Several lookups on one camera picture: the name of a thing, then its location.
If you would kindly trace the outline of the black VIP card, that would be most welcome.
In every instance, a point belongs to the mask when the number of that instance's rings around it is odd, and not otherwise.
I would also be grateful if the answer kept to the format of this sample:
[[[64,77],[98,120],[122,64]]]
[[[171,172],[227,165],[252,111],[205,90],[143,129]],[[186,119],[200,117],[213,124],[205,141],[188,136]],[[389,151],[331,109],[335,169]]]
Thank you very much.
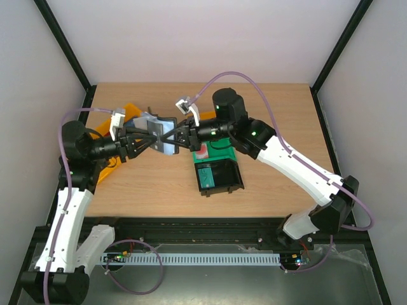
[[[156,135],[156,140],[151,144],[150,148],[164,153],[164,143],[161,141],[160,137],[163,135],[163,125],[156,121],[147,122],[148,131]]]

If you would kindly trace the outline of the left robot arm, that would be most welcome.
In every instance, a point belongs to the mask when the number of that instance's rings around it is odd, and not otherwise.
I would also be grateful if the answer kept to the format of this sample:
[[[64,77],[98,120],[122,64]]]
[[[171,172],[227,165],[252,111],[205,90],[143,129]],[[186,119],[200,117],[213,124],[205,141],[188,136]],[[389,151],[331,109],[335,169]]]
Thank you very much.
[[[62,125],[62,169],[57,209],[45,247],[34,269],[21,277],[23,289],[38,304],[82,304],[90,275],[110,244],[114,228],[96,225],[83,243],[79,236],[86,210],[93,200],[99,175],[110,158],[125,162],[138,157],[157,140],[156,135],[134,127],[117,128],[102,136],[80,121]]]

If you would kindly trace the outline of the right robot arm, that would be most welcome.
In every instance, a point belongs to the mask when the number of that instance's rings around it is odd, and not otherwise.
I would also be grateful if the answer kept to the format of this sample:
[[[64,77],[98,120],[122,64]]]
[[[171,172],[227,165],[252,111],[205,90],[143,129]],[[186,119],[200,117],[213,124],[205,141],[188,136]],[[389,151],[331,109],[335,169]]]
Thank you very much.
[[[278,136],[276,128],[249,117],[243,98],[234,89],[216,91],[212,102],[215,118],[201,120],[196,105],[178,101],[177,108],[185,114],[191,112],[192,117],[162,135],[161,140],[198,151],[203,142],[228,138],[238,152],[278,170],[308,193],[315,205],[284,219],[277,229],[281,247],[293,248],[302,237],[318,231],[336,234],[354,207],[358,180],[316,165]]]

